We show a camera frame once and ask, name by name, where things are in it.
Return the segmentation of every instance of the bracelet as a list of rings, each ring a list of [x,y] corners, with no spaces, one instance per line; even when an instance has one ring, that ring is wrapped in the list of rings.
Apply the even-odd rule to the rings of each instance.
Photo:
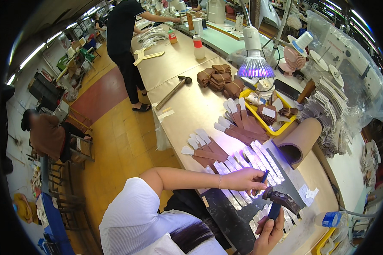
[[[219,189],[220,189],[220,183],[221,183],[221,175],[219,175]]]

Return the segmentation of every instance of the red floor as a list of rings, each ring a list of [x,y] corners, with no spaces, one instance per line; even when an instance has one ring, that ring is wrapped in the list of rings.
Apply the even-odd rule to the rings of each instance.
[[[71,106],[94,123],[127,97],[122,74],[115,67],[97,80]]]

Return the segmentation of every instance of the orange bottle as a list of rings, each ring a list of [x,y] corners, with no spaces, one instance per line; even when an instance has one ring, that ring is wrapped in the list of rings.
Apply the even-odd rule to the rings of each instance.
[[[176,35],[172,29],[169,29],[169,41],[171,44],[177,43]]]

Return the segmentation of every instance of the yellow cloth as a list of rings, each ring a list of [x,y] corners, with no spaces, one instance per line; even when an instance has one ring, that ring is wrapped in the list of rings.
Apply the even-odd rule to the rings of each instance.
[[[33,222],[38,224],[37,206],[33,202],[29,202],[31,212],[27,207],[26,202],[22,199],[22,194],[14,194],[14,202],[17,205],[17,214],[25,222],[33,217]]]

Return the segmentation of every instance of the hammer head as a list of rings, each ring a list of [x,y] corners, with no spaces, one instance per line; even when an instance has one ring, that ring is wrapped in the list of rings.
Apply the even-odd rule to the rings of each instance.
[[[186,84],[190,84],[192,82],[192,79],[190,77],[186,76],[177,76],[179,79],[184,79]]]
[[[293,212],[295,215],[299,213],[301,207],[287,194],[281,193],[279,191],[274,191],[273,187],[268,187],[263,193],[263,199],[270,199],[273,203],[280,204],[286,209]]]

